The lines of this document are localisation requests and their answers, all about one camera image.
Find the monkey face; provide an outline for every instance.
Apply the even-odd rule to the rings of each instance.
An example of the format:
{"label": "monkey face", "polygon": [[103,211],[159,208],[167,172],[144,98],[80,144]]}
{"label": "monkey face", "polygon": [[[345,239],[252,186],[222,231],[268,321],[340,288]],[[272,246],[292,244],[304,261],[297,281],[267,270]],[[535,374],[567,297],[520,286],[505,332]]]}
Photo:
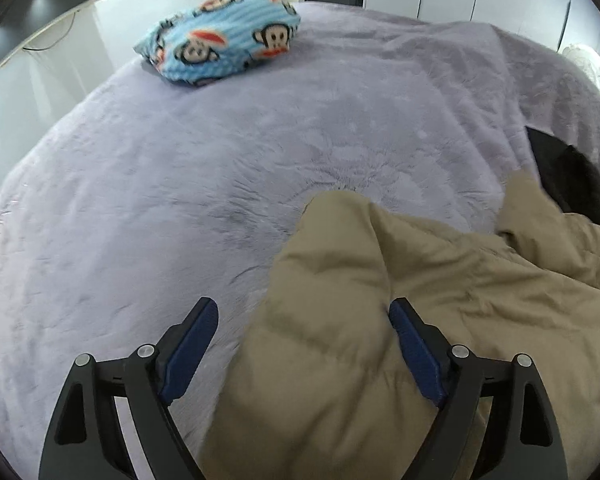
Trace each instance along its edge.
{"label": "monkey face", "polygon": [[287,50],[289,45],[289,27],[283,23],[267,25],[253,33],[253,39],[264,44],[267,50]]}
{"label": "monkey face", "polygon": [[191,38],[186,44],[179,47],[175,57],[185,64],[199,64],[207,61],[217,61],[218,53],[207,42],[199,38]]}
{"label": "monkey face", "polygon": [[214,10],[224,9],[226,6],[231,5],[234,2],[241,2],[242,0],[207,0],[200,5],[202,12],[213,12]]}

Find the tan puffy blanket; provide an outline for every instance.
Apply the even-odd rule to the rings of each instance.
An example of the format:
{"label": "tan puffy blanket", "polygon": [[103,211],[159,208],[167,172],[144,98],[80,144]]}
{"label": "tan puffy blanket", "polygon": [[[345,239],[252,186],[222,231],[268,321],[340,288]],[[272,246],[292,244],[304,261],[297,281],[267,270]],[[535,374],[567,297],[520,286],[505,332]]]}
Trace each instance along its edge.
{"label": "tan puffy blanket", "polygon": [[600,227],[516,173],[498,233],[390,214],[353,192],[314,198],[230,366],[202,452],[207,477],[401,478],[436,415],[387,317],[405,296],[451,344],[532,356],[570,478],[586,478],[600,462]]}

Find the plush bedspread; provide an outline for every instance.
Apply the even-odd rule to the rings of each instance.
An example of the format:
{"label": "plush bedspread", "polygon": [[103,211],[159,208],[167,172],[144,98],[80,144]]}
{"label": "plush bedspread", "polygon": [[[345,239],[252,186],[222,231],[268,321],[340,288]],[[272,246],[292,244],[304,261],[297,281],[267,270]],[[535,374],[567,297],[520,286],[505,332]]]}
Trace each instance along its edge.
{"label": "plush bedspread", "polygon": [[130,63],[6,180],[0,447],[24,480],[75,356],[126,356],[210,296],[218,334],[171,407],[197,453],[272,258],[319,190],[492,232],[507,176],[534,170],[526,124],[600,170],[600,96],[553,52],[489,25],[298,12],[288,56],[203,89]]}

